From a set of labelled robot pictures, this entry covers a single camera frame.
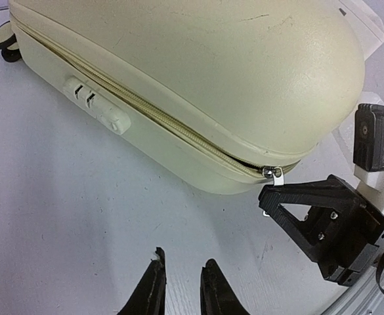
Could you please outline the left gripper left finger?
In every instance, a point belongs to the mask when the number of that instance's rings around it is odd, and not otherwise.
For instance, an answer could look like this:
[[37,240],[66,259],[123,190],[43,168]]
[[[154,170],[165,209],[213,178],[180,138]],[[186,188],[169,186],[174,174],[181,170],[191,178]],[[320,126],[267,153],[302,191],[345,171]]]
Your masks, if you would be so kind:
[[152,259],[133,293],[117,315],[165,314],[166,267],[165,251],[156,247]]

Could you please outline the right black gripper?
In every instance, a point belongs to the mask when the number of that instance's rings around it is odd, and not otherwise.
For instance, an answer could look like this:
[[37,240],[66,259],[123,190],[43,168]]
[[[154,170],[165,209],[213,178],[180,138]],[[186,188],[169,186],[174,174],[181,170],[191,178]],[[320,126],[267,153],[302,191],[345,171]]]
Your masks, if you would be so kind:
[[350,287],[384,254],[384,215],[343,179],[266,185],[259,207],[329,282]]

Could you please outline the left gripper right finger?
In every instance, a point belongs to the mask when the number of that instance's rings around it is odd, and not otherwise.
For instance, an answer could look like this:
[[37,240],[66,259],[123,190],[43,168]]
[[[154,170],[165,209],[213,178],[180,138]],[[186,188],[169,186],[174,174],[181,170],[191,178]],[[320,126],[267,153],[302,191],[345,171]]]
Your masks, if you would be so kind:
[[215,259],[209,259],[201,271],[201,314],[244,314],[230,284]]

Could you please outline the pale green hard-shell suitcase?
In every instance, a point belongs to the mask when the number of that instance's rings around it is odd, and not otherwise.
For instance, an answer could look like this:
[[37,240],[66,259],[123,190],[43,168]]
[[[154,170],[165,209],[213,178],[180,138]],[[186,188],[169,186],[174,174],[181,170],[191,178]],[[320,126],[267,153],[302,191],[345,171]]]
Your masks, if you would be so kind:
[[9,1],[25,64],[192,186],[290,172],[354,110],[361,44],[334,1]]

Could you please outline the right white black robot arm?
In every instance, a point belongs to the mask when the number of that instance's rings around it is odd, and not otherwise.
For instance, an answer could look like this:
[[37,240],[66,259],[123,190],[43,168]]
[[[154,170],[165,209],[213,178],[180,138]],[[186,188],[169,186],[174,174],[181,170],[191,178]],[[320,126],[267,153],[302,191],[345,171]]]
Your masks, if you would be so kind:
[[266,185],[259,207],[320,269],[346,287],[324,314],[372,314],[384,298],[384,214],[343,179]]

